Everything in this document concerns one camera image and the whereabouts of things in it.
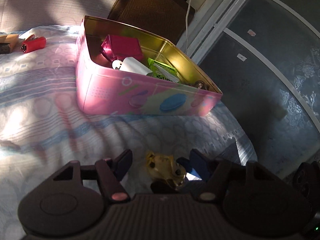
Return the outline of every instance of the white cable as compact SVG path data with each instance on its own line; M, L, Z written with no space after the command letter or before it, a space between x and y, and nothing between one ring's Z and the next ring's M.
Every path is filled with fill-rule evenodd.
M187 50L188 50L188 16L189 16L190 7L191 7L191 0L189 0L188 10L186 15L186 52L185 54L187 54Z

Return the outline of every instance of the blue object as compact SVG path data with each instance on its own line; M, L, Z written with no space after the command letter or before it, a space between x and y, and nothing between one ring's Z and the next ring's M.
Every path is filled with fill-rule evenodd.
M191 167L195 170L198 171L198 175L199 177L204 180L204 181L208 181L215 168L216 167L212 167L210 164L211 160L208 159L206 156L204 156L203 154L201 154L198 150L196 149L192 149L190 151L190 165Z
M164 113L171 112L183 106L186 100L187 100L187 96L185 94L175 94L165 99L161 103L159 109L161 112L164 112Z
M196 172L196 170L191 166L190 161L185 157L180 157L176 161L181 166L183 166L187 173L190 173L193 176L196 176L201 179L200 175Z

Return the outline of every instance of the sticker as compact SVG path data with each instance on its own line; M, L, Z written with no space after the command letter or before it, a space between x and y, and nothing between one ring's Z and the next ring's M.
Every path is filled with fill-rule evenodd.
M146 97L147 93L148 93L148 90L144 90L136 95L133 95L129 100L129 105L134 108L140 108L147 101L147 97Z
M187 96L185 94L174 94L165 99L160 105L160 111L167 113L174 111L186 102Z
M237 55L237 58L241 59L242 61L245 61L247 58L240 53Z
M126 90L120 92L118 95L123 96L124 94L130 92L131 90L136 89L138 86L140 86L140 85L135 84L135 85L133 85L132 87L129 87L129 88L127 88Z
M122 85L124 85L125 87L130 86L131 83L132 83L131 77L124 77L122 79Z
M252 37L254 37L256 35L256 33L253 30L248 30L249 35L251 35Z

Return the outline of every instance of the brown cardboard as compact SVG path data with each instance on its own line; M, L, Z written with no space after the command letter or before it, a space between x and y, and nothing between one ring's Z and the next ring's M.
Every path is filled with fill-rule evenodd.
M18 34L6 34L0 36L0 54L11 53L14 46L18 43Z

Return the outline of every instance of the red clip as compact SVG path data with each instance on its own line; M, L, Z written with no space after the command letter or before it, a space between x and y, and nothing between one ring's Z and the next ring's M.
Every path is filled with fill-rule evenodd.
M20 49L23 51L23 53L32 52L37 49L43 49L46 42L47 40L45 39L45 37L35 38L35 35L32 34L22 43Z

